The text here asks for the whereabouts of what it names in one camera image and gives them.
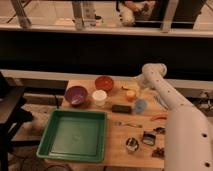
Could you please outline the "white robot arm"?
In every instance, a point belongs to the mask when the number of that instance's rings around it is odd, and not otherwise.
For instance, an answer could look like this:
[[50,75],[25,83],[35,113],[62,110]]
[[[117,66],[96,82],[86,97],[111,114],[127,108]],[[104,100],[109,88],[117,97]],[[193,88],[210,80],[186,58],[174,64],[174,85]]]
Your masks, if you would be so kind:
[[164,171],[213,171],[213,125],[164,79],[163,63],[147,63],[140,86],[151,86],[169,109],[166,120]]

